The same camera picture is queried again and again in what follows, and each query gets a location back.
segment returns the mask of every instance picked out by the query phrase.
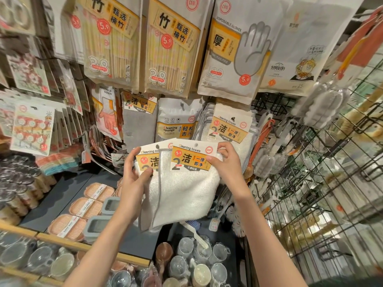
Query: gray glove graphic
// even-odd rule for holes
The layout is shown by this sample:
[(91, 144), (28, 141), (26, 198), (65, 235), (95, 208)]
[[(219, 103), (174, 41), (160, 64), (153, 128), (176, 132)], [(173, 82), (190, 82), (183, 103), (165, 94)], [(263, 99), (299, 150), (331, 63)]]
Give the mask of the gray glove graphic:
[(249, 32), (243, 32), (234, 58), (234, 70), (238, 75), (254, 75), (259, 71), (270, 48), (270, 26), (264, 22), (251, 24)]

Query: person's right hand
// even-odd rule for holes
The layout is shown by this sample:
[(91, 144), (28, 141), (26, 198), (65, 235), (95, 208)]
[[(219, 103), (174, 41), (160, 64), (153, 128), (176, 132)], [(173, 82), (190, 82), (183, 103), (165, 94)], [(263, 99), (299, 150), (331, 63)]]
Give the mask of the person's right hand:
[(207, 156), (206, 159), (218, 170), (219, 176), (235, 194), (237, 190), (241, 189), (241, 186), (246, 186), (239, 156), (230, 142), (218, 143), (218, 152), (223, 155), (223, 162), (213, 156)]

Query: person's left hand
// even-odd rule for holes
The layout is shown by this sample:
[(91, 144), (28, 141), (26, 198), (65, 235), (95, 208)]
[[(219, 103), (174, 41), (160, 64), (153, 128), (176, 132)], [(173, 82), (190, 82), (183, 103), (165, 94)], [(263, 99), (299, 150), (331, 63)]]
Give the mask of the person's left hand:
[(150, 180), (153, 173), (153, 169), (150, 167), (140, 176), (135, 173), (133, 169), (134, 156), (140, 151), (141, 147), (134, 148), (125, 159), (120, 203), (116, 211), (122, 212), (123, 216), (129, 218), (131, 222), (134, 222), (140, 214), (144, 184)]

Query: cartoon character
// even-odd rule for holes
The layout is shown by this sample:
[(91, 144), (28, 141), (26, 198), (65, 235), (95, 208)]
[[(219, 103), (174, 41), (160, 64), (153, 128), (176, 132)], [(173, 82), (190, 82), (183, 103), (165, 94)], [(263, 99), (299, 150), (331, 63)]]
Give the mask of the cartoon character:
[(303, 59), (296, 66), (296, 75), (292, 77), (291, 80), (296, 81), (314, 81), (314, 76), (311, 74), (314, 67), (316, 66), (316, 62), (314, 59)]

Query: person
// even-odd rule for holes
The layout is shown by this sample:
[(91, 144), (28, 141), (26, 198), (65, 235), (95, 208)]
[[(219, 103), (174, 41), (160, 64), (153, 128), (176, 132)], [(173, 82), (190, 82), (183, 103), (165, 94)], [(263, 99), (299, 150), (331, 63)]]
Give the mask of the person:
[[(136, 220), (141, 209), (144, 184), (153, 169), (147, 168), (139, 177), (133, 171), (137, 147), (124, 164), (122, 194), (116, 212), (90, 250), (73, 270), (64, 287), (105, 286), (110, 268), (117, 256), (118, 246), (127, 228)], [(207, 156), (232, 192), (241, 217), (260, 286), (307, 286), (298, 269), (267, 224), (242, 176), (241, 161), (230, 142), (218, 143), (218, 152), (224, 159)]]

